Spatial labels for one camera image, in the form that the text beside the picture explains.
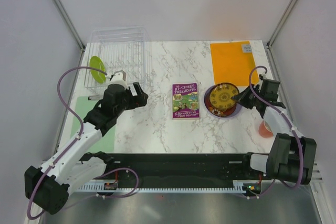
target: light green placemat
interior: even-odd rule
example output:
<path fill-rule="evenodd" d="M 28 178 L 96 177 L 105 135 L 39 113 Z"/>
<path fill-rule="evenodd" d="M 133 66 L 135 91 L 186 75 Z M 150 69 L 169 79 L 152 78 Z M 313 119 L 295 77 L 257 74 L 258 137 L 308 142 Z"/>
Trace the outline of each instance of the light green placemat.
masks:
<path fill-rule="evenodd" d="M 98 101 L 89 101 L 88 97 L 79 97 L 77 98 L 75 112 L 80 116 L 80 118 L 84 118 L 86 114 L 93 109 L 95 104 Z M 71 136 L 75 134 L 75 132 L 79 129 L 79 122 L 76 118 L 74 118 L 74 121 L 72 123 L 72 129 L 71 129 Z M 89 148 L 88 152 L 106 152 L 106 153 L 112 153 L 114 150 L 114 136 L 116 132 L 116 127 L 114 126 L 111 128 L 106 135 L 99 140 L 96 144 L 91 146 Z"/>

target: book illustration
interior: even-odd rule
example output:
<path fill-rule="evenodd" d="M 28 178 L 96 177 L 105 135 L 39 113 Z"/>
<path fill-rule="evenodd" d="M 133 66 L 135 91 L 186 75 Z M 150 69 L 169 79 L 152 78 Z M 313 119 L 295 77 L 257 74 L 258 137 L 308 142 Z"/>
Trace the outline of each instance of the book illustration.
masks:
<path fill-rule="evenodd" d="M 199 118 L 197 83 L 173 85 L 173 119 Z"/>

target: white label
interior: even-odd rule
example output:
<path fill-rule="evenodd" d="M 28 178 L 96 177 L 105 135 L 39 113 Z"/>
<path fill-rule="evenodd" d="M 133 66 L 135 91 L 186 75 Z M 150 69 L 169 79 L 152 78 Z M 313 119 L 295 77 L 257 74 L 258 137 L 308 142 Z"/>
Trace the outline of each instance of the white label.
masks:
<path fill-rule="evenodd" d="M 242 44 L 243 52 L 252 52 L 252 48 L 250 44 Z"/>

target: orange placemat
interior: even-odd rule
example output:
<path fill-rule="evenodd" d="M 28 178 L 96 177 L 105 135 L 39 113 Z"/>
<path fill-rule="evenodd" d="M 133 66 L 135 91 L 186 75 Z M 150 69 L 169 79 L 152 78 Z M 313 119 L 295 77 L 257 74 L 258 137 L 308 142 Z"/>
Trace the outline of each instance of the orange placemat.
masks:
<path fill-rule="evenodd" d="M 236 86 L 248 86 L 248 76 L 256 66 L 248 41 L 210 44 L 215 84 L 230 82 Z M 258 73 L 252 75 L 252 83 L 258 83 Z"/>

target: gray wall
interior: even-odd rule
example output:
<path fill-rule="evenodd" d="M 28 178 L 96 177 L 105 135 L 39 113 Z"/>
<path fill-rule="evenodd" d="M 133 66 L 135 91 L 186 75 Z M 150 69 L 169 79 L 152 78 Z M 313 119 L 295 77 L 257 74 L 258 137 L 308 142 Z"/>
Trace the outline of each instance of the gray wall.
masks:
<path fill-rule="evenodd" d="M 336 0 L 299 0 L 274 44 L 274 57 L 298 128 L 317 142 L 336 209 Z"/>
<path fill-rule="evenodd" d="M 24 172 L 50 157 L 64 114 L 59 76 L 80 50 L 51 0 L 0 0 L 0 216 L 23 223 Z M 62 92 L 68 97 L 73 77 Z"/>
<path fill-rule="evenodd" d="M 290 0 L 62 0 L 81 39 L 143 25 L 151 40 L 268 40 Z"/>

